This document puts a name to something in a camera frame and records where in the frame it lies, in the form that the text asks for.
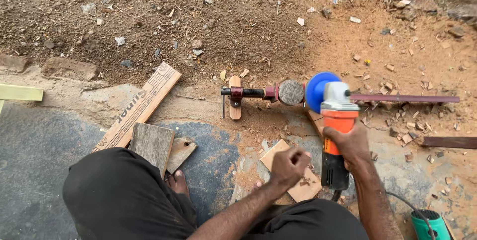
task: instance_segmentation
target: blue grinding disc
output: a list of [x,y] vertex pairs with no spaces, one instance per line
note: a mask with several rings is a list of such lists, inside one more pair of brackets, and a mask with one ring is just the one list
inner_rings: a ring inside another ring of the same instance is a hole
[[320,113],[321,103],[325,92],[325,85],[331,81],[341,81],[341,79],[331,72],[320,72],[315,74],[305,87],[305,101],[313,111]]

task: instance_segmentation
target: grinder body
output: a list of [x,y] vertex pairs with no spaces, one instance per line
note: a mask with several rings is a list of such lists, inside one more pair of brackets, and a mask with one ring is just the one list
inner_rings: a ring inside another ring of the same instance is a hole
[[[323,102],[320,106],[324,126],[330,126],[342,133],[348,133],[359,116],[359,106],[351,103],[347,84],[332,81],[325,85]],[[348,189],[350,174],[344,168],[344,159],[336,144],[329,138],[324,140],[321,157],[321,185],[334,190]]]

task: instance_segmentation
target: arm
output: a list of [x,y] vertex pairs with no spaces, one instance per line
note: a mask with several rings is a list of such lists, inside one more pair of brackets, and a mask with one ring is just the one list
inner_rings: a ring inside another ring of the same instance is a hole
[[344,157],[344,165],[355,177],[361,222],[370,240],[402,240],[385,189],[369,153],[366,128],[359,121],[346,134],[331,127],[323,130]]
[[209,219],[188,239],[240,239],[262,212],[300,181],[309,162],[310,157],[302,148],[293,147],[277,153],[273,158],[270,182]]

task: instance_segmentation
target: rusty metal strip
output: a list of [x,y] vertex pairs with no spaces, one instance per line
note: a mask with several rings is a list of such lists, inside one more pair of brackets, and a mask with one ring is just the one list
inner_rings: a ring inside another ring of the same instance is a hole
[[351,100],[402,101],[402,102],[460,102],[458,96],[411,96],[411,95],[366,95],[352,94]]

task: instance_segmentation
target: orange angle grinder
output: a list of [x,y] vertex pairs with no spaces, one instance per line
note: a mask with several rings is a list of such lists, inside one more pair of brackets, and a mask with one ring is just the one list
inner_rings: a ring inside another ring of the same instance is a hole
[[[359,106],[350,102],[351,92],[346,83],[331,72],[320,72],[313,76],[305,87],[305,100],[310,109],[321,113],[324,126],[348,133],[355,125]],[[325,138],[321,157],[321,185],[335,190],[334,201],[341,191],[348,189],[349,172],[344,168],[344,159],[336,144]]]

